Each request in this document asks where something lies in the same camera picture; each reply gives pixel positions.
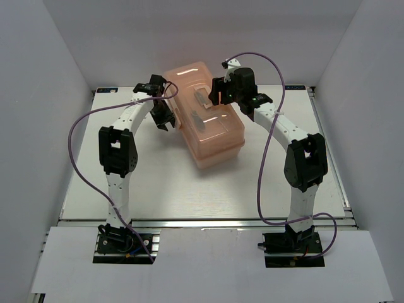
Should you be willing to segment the front aluminium rail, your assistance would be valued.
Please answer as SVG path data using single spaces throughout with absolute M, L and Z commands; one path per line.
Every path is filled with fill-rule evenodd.
M 358 229 L 354 218 L 341 217 L 335 219 L 339 229 Z M 58 227 L 98 227 L 104 224 L 100 220 L 60 220 Z M 162 229 L 162 228 L 201 228 L 201 229 L 244 229 L 244 228 L 281 228 L 284 226 L 267 225 L 261 220 L 133 220 L 132 226 L 138 229 Z M 314 226 L 320 229 L 333 229 L 333 222 L 330 218 L 321 217 L 314 220 Z

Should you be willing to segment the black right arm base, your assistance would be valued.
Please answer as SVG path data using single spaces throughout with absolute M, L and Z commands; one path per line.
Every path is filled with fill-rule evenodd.
M 323 247 L 317 232 L 301 244 L 294 246 L 286 233 L 265 233 L 257 244 L 264 251 L 267 268 L 323 268 L 324 257 L 314 258 L 322 253 Z

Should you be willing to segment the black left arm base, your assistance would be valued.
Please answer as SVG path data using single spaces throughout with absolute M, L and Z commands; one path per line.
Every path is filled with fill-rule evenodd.
M 140 233 L 141 240 L 126 227 L 98 226 L 94 264 L 153 264 L 160 235 Z

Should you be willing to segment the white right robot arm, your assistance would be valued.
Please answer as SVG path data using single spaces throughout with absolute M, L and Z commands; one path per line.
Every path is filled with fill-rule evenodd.
M 269 96 L 258 91 L 251 68 L 231 63 L 224 66 L 225 76 L 212 80 L 208 97 L 213 105 L 237 104 L 244 115 L 267 130 L 285 150 L 283 172 L 291 187 L 285 243 L 291 251 L 301 251 L 314 232 L 314 200 L 328 173 L 325 139 L 319 133 L 304 131 L 285 117 Z

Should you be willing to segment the pink plastic toolbox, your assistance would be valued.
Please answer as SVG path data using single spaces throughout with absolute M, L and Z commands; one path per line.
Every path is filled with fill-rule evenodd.
M 213 77 L 206 64 L 171 69 L 163 77 L 178 86 L 169 107 L 198 168 L 236 157 L 245 143 L 244 124 L 231 105 L 213 105 L 208 98 Z

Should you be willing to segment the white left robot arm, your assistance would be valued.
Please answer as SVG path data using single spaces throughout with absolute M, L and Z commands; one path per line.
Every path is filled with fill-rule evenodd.
M 147 115 L 151 115 L 158 129 L 167 131 L 168 124 L 175 126 L 175 117 L 167 101 L 178 92 L 176 84 L 153 74 L 148 83 L 135 86 L 130 102 L 117 120 L 98 132 L 99 161 L 111 200 L 102 233 L 114 233 L 111 243 L 120 252 L 130 250 L 134 239 L 129 229 L 129 182 L 138 163 L 134 136 Z

